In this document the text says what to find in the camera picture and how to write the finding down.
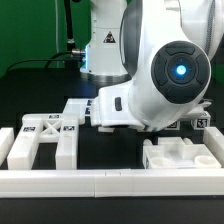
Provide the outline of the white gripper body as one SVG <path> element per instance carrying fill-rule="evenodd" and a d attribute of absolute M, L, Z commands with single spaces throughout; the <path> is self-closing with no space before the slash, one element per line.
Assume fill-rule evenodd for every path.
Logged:
<path fill-rule="evenodd" d="M 92 126 L 105 128 L 114 126 L 128 126 L 143 129 L 145 125 L 133 116 L 128 105 L 130 83 L 103 87 L 93 100 L 90 108 Z"/>

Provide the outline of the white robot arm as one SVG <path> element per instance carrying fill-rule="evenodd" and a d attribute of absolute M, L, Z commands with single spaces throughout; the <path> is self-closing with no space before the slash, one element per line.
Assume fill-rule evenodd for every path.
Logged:
<path fill-rule="evenodd" d="M 196 119 L 224 36 L 224 0 L 90 0 L 84 76 L 103 87 L 91 124 L 160 131 Z"/>

